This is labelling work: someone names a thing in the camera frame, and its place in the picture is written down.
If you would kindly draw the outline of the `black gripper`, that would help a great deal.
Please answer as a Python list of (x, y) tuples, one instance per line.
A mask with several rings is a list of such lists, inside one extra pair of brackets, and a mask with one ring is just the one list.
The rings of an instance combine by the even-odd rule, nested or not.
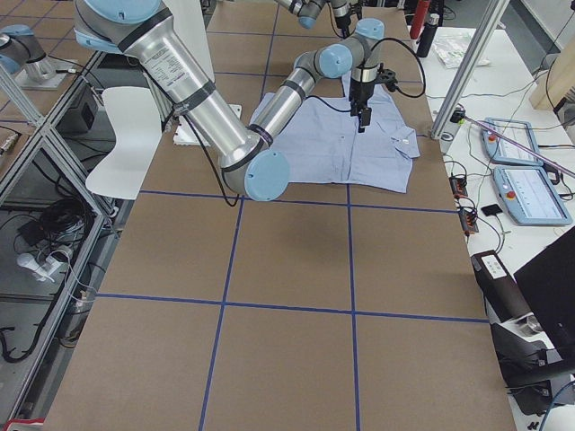
[(349, 14), (346, 13), (342, 16), (335, 17), (336, 26), (340, 31), (349, 31), (349, 26), (351, 24), (351, 19)]
[(358, 132), (364, 133), (371, 122), (371, 109), (368, 101), (374, 94), (374, 81), (360, 82), (355, 79), (349, 84), (350, 114), (358, 115)]

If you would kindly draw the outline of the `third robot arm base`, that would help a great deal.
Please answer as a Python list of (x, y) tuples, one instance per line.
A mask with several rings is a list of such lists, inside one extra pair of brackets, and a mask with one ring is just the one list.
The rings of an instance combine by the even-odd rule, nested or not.
[(65, 78), (24, 24), (1, 29), (1, 66), (26, 90), (55, 91)]

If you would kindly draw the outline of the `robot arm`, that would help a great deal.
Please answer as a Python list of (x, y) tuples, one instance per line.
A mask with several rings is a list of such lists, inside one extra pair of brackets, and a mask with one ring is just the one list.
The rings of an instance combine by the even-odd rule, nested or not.
[(385, 26), (376, 18), (358, 21), (345, 40), (302, 54), (293, 72), (245, 126), (218, 92), (174, 29), (161, 1), (77, 1), (79, 43), (95, 50), (116, 49), (135, 58), (165, 93), (175, 112), (219, 153), (221, 177), (233, 192), (256, 201), (278, 198), (289, 183), (286, 157), (273, 140), (323, 78), (338, 78), (378, 57)]
[(332, 13), (335, 25), (343, 38), (350, 35), (351, 17), (356, 15), (359, 20), (362, 19), (362, 4), (360, 2), (353, 3), (348, 0), (275, 0), (275, 3), (295, 15), (300, 25), (306, 29), (314, 27), (323, 8), (329, 5), (329, 11)]

